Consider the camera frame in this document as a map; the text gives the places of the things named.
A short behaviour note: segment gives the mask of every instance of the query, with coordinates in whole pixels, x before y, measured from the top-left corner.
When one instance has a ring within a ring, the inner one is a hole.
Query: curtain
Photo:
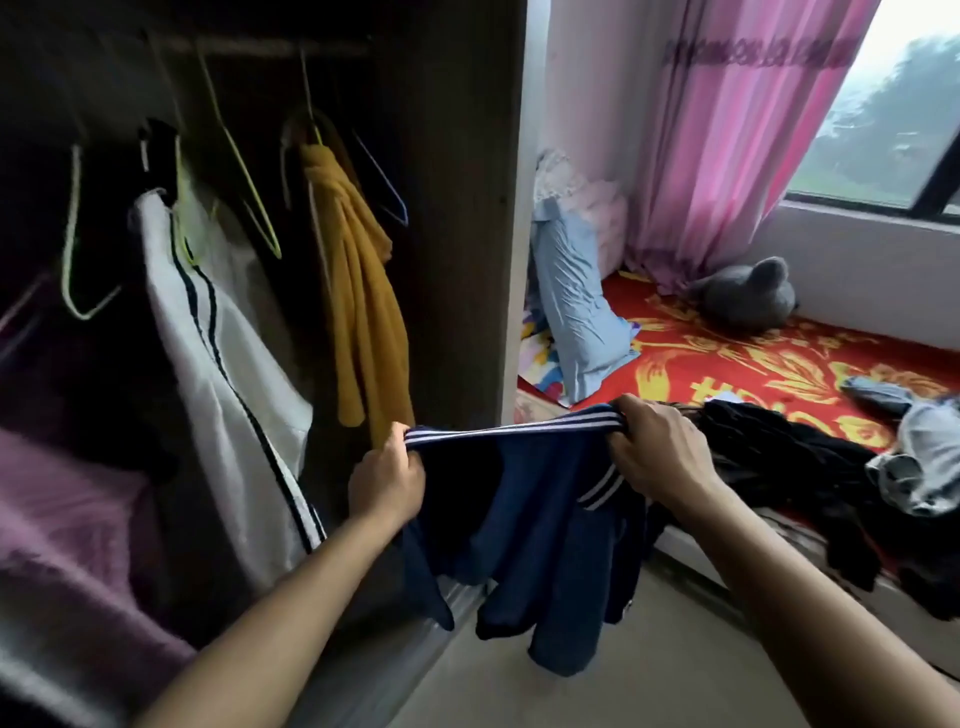
[[[679,293],[746,251],[826,118],[878,4],[660,7],[652,36],[669,39],[648,44],[640,59],[657,79],[641,129],[628,267],[645,269],[661,293]]]

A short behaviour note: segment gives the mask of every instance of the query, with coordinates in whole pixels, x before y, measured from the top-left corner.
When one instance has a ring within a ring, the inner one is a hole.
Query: yellow cardigan
[[[338,418],[347,427],[363,423],[362,381],[371,440],[379,448],[392,421],[414,423],[407,331],[383,267],[392,245],[327,147],[303,144],[300,156],[329,275]]]

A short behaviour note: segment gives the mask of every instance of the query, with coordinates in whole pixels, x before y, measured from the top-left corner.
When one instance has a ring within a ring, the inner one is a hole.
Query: light blue pillow
[[[537,274],[531,292],[556,343],[566,397],[584,400],[639,356],[630,346],[638,327],[614,314],[604,298],[593,227],[562,211],[554,198],[534,207],[530,252]]]

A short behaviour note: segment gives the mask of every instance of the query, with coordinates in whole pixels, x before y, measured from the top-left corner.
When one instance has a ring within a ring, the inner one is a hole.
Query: gray floor
[[[467,625],[391,728],[806,726],[755,639],[662,572],[640,576],[584,673],[545,672],[528,641],[481,642]]]

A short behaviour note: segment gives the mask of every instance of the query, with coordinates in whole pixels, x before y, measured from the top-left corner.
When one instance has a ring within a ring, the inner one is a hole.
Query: left hand
[[[420,456],[403,444],[408,429],[393,423],[387,442],[364,455],[348,485],[350,515],[372,517],[394,533],[420,512],[426,484]]]

